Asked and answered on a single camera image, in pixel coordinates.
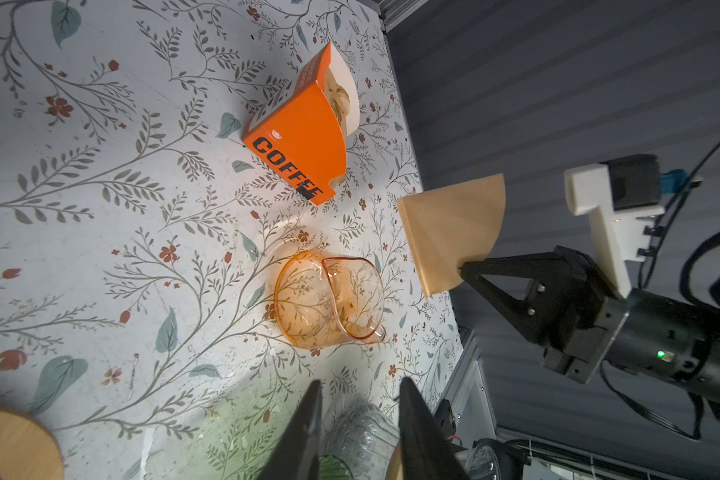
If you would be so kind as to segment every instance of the dark gray wall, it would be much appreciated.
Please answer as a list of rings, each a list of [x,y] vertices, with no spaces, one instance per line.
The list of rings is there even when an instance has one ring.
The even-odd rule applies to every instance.
[[[557,244],[593,253],[586,218],[565,206],[564,169],[635,153],[658,155],[664,171],[690,169],[720,139],[720,0],[430,0],[388,39],[424,186],[506,177],[492,256]],[[680,298],[684,259],[720,230],[720,156],[703,175],[665,244],[655,293]],[[720,249],[695,269],[694,288],[719,274]],[[720,478],[720,424],[709,412],[701,443],[673,436],[600,378],[581,386],[540,368],[539,349],[469,288],[452,298],[479,337],[501,426]],[[684,392],[621,372],[612,381],[691,429]]]

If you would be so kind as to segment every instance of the orange coffee box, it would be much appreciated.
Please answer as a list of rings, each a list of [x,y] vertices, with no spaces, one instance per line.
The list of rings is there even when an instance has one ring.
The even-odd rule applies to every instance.
[[[346,136],[360,125],[352,72],[333,44],[304,65],[253,116],[242,141],[314,205],[336,195],[347,170]]]

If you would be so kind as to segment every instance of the orange glass cup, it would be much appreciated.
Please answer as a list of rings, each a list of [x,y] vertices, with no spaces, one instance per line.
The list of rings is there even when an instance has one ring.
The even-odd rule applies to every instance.
[[[308,250],[295,255],[275,285],[280,330],[294,346],[322,348],[384,341],[384,286],[365,258]]]

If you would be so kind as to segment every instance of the table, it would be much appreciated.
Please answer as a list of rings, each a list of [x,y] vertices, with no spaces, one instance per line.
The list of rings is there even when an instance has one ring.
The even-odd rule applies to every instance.
[[[240,141],[334,42],[361,126],[348,181],[301,201]],[[395,199],[420,190],[377,15],[354,0],[0,2],[0,404],[52,431],[67,478],[244,478],[311,379],[397,418],[461,355]],[[273,322],[301,248],[362,255],[387,340],[313,350]]]

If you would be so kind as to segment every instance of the wooden coaster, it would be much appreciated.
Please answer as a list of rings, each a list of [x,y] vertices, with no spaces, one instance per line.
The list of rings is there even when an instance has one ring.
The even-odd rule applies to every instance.
[[[1,407],[0,480],[64,480],[54,437],[32,418]]]

